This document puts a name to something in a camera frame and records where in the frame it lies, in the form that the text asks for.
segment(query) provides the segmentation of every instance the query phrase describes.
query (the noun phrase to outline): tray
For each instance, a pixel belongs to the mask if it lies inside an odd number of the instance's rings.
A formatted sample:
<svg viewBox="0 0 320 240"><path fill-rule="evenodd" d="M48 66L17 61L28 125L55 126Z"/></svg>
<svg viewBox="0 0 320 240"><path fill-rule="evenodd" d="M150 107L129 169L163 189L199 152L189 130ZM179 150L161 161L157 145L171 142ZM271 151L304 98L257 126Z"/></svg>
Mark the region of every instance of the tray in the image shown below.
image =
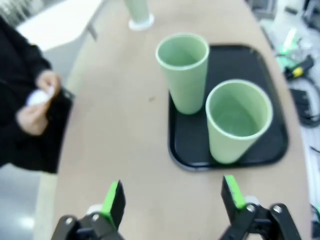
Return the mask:
<svg viewBox="0 0 320 240"><path fill-rule="evenodd" d="M176 110L169 94L168 150L171 158L184 169L205 171L268 165L286 153L289 140L281 105L260 53L244 45L211 46L205 100L216 85L229 79L244 79L265 90L274 111L271 126L236 163L220 164L209 151L206 101L196 114L184 115Z"/></svg>

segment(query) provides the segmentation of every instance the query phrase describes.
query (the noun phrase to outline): table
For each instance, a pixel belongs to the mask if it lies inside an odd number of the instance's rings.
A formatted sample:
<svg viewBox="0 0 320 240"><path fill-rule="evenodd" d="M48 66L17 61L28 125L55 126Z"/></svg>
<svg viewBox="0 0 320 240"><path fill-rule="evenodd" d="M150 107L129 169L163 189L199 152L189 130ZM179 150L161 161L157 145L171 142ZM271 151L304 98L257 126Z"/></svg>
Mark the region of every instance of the table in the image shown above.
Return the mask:
<svg viewBox="0 0 320 240"><path fill-rule="evenodd" d="M302 239L310 239L311 214L298 118L286 82L262 31L242 0L150 0L154 25L128 29L122 1L110 0L104 31L92 51L85 81L65 135L54 223L83 217L121 179L127 205L120 232L131 240L217 239L229 221L220 197L222 177L233 174L245 195L269 207L285 203ZM177 32L210 44L245 44L259 50L274 79L289 135L274 165L189 172L167 149L168 90L155 59L160 40Z"/></svg>
<svg viewBox="0 0 320 240"><path fill-rule="evenodd" d="M30 43L37 44L53 69L67 79L89 32L96 40L95 16L105 0L64 0L17 27Z"/></svg>

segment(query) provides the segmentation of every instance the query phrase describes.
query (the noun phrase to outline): white object in hand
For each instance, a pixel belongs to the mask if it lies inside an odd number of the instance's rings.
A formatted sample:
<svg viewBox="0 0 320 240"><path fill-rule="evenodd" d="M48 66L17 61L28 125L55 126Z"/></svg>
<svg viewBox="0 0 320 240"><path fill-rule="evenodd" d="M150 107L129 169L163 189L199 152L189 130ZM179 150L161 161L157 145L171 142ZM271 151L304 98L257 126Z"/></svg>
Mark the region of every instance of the white object in hand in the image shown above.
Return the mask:
<svg viewBox="0 0 320 240"><path fill-rule="evenodd" d="M54 93L55 93L55 90L53 86L50 87L49 93L46 93L41 89L36 89L26 99L26 105L32 106L32 105L44 104L53 97Z"/></svg>

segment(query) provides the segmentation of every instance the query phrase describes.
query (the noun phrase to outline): hand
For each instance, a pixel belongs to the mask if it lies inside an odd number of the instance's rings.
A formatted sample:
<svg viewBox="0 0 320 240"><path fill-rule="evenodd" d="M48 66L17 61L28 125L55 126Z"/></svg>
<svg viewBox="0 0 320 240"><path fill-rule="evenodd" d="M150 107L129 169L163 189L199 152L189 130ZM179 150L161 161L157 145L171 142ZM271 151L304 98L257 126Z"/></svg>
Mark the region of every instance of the hand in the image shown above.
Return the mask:
<svg viewBox="0 0 320 240"><path fill-rule="evenodd" d="M38 88L49 93L49 89L52 86L54 90L53 96L56 96L61 89L61 78L51 70L44 70L35 80L35 84Z"/></svg>
<svg viewBox="0 0 320 240"><path fill-rule="evenodd" d="M48 125L46 117L49 104L24 106L16 114L16 121L20 128L32 136L40 136Z"/></svg>

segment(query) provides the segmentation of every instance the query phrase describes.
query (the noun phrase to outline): plastic cup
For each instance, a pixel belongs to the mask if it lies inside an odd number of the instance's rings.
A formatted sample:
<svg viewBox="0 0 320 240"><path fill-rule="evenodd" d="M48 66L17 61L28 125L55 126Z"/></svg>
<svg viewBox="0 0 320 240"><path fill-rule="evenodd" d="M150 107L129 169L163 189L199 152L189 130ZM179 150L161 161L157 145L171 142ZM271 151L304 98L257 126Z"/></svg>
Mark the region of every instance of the plastic cup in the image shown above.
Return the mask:
<svg viewBox="0 0 320 240"><path fill-rule="evenodd" d="M165 38L155 56L166 77L176 109L186 115L204 104L209 45L201 36L179 33Z"/></svg>
<svg viewBox="0 0 320 240"><path fill-rule="evenodd" d="M151 27L155 17L149 12L147 0L124 0L131 19L129 28L133 31L143 31Z"/></svg>
<svg viewBox="0 0 320 240"><path fill-rule="evenodd" d="M270 127L273 107L257 85L240 79L218 84L205 103L209 146L221 164L236 162Z"/></svg>

